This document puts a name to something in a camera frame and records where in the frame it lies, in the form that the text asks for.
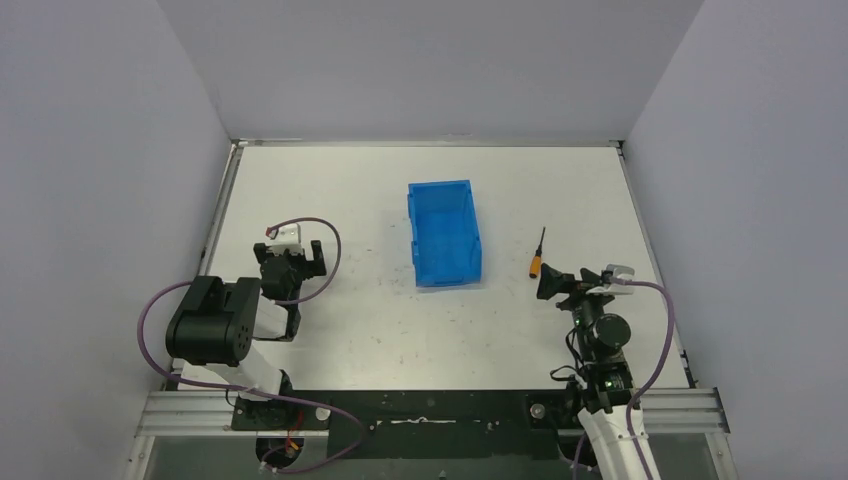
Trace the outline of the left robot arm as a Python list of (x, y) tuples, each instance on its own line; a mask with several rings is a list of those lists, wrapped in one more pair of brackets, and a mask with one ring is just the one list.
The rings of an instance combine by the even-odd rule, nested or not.
[(298, 333), (303, 283), (327, 275), (322, 243), (312, 240), (310, 249), (308, 257), (299, 240), (256, 243), (257, 277), (195, 277), (166, 330), (167, 352), (241, 386), (242, 399), (290, 393), (288, 374), (254, 343), (290, 342)]

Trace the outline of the orange handled screwdriver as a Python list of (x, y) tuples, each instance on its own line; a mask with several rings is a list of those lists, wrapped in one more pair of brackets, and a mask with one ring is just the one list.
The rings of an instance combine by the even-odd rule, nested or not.
[(546, 234), (546, 228), (543, 227), (542, 232), (540, 234), (539, 242), (537, 244), (537, 247), (535, 249), (534, 255), (531, 259), (531, 263), (530, 263), (530, 266), (529, 266), (529, 269), (528, 269), (528, 277), (530, 279), (536, 279), (540, 274), (541, 265), (542, 265), (543, 244), (544, 244), (545, 234)]

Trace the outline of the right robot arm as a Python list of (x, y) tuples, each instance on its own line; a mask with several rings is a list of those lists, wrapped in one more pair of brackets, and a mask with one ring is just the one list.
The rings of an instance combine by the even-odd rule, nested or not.
[(623, 352), (632, 330), (622, 316), (605, 311), (615, 297), (632, 293), (623, 282), (633, 276), (633, 268), (612, 264), (599, 273), (583, 268), (577, 275), (546, 263), (539, 267), (537, 298), (563, 295), (557, 308), (572, 316), (566, 346), (574, 356), (577, 420), (605, 479), (659, 477)]

